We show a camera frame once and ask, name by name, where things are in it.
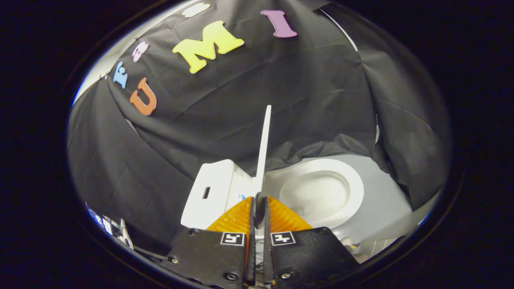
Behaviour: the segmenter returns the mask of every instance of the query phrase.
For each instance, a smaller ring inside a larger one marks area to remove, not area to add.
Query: white toilet
[[[270,195],[296,212],[313,228],[334,228],[359,209],[364,185],[359,174],[346,163],[334,159],[314,159],[264,173],[271,106],[266,107],[256,177],[250,177],[226,159],[203,164],[189,194],[181,224],[206,229],[224,212],[258,192]],[[262,238],[263,229],[256,233]]]
[[[349,165],[315,159],[265,174],[263,193],[292,209],[312,227],[334,229],[359,209],[364,185]]]

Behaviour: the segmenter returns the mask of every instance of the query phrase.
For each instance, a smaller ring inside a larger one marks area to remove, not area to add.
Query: letter m
[[[245,43],[237,39],[223,27],[223,21],[216,21],[204,27],[203,40],[184,39],[173,47],[173,53],[180,53],[189,63],[189,72],[197,73],[207,65],[207,61],[198,59],[197,55],[207,59],[215,59],[214,44],[218,46],[218,53],[225,54]]]

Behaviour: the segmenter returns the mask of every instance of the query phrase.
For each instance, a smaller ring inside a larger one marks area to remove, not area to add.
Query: toilet seat
[[[364,185],[346,163],[315,159],[267,172],[263,192],[288,206],[312,227],[333,229],[357,212]]]

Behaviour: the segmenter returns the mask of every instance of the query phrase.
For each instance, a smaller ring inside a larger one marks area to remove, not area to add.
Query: black fabric backdrop
[[[183,229],[182,210],[203,163],[229,158],[254,174],[268,104],[266,171],[304,157],[354,153],[390,172],[413,209],[441,188],[451,149],[447,112],[421,64],[391,36],[325,1],[209,3],[192,18],[178,11],[134,42],[119,59],[125,89],[112,82],[114,65],[74,105],[71,172],[96,212],[124,218],[167,246]],[[274,37],[262,10],[283,10],[298,36]],[[203,27],[218,20],[245,44],[193,75],[171,50],[183,39],[201,40]],[[150,47],[134,63],[142,41]],[[149,116],[129,103],[143,77],[157,98]]]

